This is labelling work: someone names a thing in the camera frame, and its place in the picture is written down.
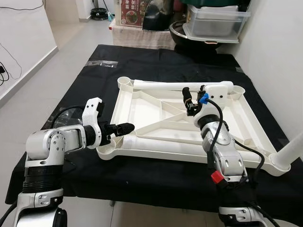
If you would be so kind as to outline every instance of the green lid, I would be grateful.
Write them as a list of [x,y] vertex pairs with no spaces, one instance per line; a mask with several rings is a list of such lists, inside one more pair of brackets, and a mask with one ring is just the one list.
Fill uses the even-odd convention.
[[224,7],[240,4],[240,0],[180,0],[185,4],[194,6]]

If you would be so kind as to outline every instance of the black tablecloth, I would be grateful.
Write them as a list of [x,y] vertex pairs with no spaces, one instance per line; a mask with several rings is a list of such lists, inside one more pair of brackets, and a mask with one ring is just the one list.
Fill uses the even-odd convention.
[[[117,79],[163,82],[219,82],[231,80],[245,88],[244,94],[270,141],[277,150],[287,138],[266,108],[251,80],[231,55],[217,55],[203,62],[169,50],[147,50],[99,45],[89,59],[117,61],[117,68],[86,66],[67,91],[54,113],[61,107],[85,105],[89,98],[100,97],[106,103],[102,119],[111,120],[119,89]],[[218,211],[215,185],[205,164],[115,157],[101,160],[95,150],[84,149],[68,155],[64,164],[64,195],[115,200],[209,212]],[[11,204],[21,192],[25,156],[16,165],[9,185],[6,203]],[[303,226],[303,165],[292,164],[290,172],[273,177],[259,174],[258,202],[274,218]]]

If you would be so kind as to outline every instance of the blue cap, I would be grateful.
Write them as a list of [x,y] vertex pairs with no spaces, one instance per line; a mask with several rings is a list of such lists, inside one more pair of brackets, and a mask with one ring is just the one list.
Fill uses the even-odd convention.
[[199,100],[199,103],[207,104],[206,99],[209,98],[208,94],[205,93],[204,96]]

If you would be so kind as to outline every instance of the white plastic tray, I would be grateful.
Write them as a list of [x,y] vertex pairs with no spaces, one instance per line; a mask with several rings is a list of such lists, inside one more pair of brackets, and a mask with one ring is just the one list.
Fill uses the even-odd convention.
[[[134,81],[122,78],[120,82],[111,123],[129,122],[135,125],[135,131],[124,137],[113,137],[111,144],[97,148],[101,159],[126,155],[207,162],[200,129],[194,126],[193,117],[187,116],[181,91],[135,90]],[[281,175],[268,159],[276,150],[243,96],[244,92],[243,88],[234,86],[228,95],[223,118],[236,140],[264,154],[264,170],[272,175]],[[246,167],[257,167],[259,156],[238,146],[236,149]]]

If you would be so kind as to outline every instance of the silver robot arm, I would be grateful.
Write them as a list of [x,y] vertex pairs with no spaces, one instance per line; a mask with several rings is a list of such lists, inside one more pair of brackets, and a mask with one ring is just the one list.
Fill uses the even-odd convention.
[[223,110],[227,98],[227,87],[222,85],[202,86],[198,92],[198,104],[193,104],[189,88],[182,91],[187,114],[194,116],[194,124],[201,129],[203,149],[207,153],[209,174],[217,186],[219,196],[219,217],[227,227],[253,226],[267,227],[263,215],[254,207],[256,198],[251,186],[241,154],[235,148],[235,140],[222,124],[220,113],[213,101]]
[[63,200],[61,186],[64,155],[80,149],[95,149],[110,143],[110,135],[129,134],[132,124],[98,122],[104,104],[99,98],[87,101],[83,125],[36,131],[26,142],[25,181],[18,195],[14,227],[65,227],[66,211],[58,208]]

